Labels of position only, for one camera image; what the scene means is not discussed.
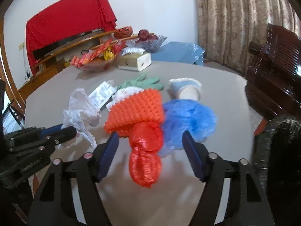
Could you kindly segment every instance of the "metal screw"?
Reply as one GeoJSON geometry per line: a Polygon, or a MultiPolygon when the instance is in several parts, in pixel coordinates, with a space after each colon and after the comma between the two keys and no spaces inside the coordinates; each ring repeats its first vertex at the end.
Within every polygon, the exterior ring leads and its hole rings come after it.
{"type": "Polygon", "coordinates": [[[58,164],[61,163],[61,161],[62,161],[62,160],[61,160],[60,158],[56,158],[56,159],[53,160],[52,163],[55,164],[55,165],[58,165],[58,164]]]}
{"type": "Polygon", "coordinates": [[[213,160],[217,158],[217,154],[214,152],[209,153],[208,156],[213,160]]]}
{"type": "Polygon", "coordinates": [[[248,165],[249,162],[246,159],[240,159],[240,163],[243,165],[248,165]]]}
{"type": "Polygon", "coordinates": [[[85,159],[90,159],[92,157],[93,157],[93,154],[91,152],[87,152],[87,153],[84,154],[85,159]]]}

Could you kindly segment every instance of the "dark wooden armchair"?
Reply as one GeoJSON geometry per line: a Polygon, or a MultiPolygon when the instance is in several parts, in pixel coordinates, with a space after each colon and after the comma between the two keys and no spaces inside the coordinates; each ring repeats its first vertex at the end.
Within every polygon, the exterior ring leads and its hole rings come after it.
{"type": "Polygon", "coordinates": [[[249,104],[270,119],[291,114],[301,118],[301,40],[281,26],[268,25],[265,46],[250,42],[246,95],[249,104]]]}

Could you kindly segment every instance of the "yellow item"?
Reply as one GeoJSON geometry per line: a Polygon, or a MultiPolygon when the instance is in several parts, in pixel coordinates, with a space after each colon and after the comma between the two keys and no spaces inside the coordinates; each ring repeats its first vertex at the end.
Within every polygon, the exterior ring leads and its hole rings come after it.
{"type": "Polygon", "coordinates": [[[110,60],[110,59],[112,59],[112,58],[115,57],[115,54],[112,53],[111,50],[112,50],[112,47],[109,46],[109,47],[103,52],[103,57],[104,57],[105,60],[110,60]]]}

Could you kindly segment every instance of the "wall socket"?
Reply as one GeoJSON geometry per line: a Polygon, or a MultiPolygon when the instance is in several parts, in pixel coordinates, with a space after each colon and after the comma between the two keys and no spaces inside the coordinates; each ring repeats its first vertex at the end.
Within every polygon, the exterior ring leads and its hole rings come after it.
{"type": "Polygon", "coordinates": [[[20,45],[19,45],[19,51],[25,47],[25,42],[22,42],[20,45]]]}

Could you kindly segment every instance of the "blue and white cup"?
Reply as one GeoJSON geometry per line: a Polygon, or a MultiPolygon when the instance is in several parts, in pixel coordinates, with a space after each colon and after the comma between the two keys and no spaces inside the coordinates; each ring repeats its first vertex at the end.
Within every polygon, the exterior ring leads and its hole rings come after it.
{"type": "Polygon", "coordinates": [[[178,78],[168,81],[169,91],[173,98],[200,101],[202,84],[193,78],[178,78]]]}

